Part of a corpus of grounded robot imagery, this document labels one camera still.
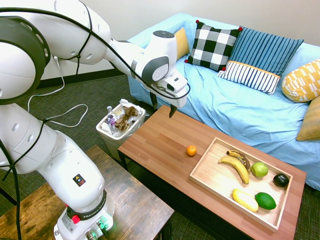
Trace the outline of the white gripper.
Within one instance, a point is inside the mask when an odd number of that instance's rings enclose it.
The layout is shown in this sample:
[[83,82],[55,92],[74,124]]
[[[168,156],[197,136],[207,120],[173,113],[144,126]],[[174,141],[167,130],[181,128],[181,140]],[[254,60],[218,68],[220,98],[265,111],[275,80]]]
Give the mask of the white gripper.
[[149,90],[151,103],[154,109],[158,108],[157,97],[160,97],[170,103],[169,118],[172,118],[177,108],[182,108],[187,103],[189,90],[187,81],[174,83],[173,80],[160,80],[155,84],[143,84],[144,88]]

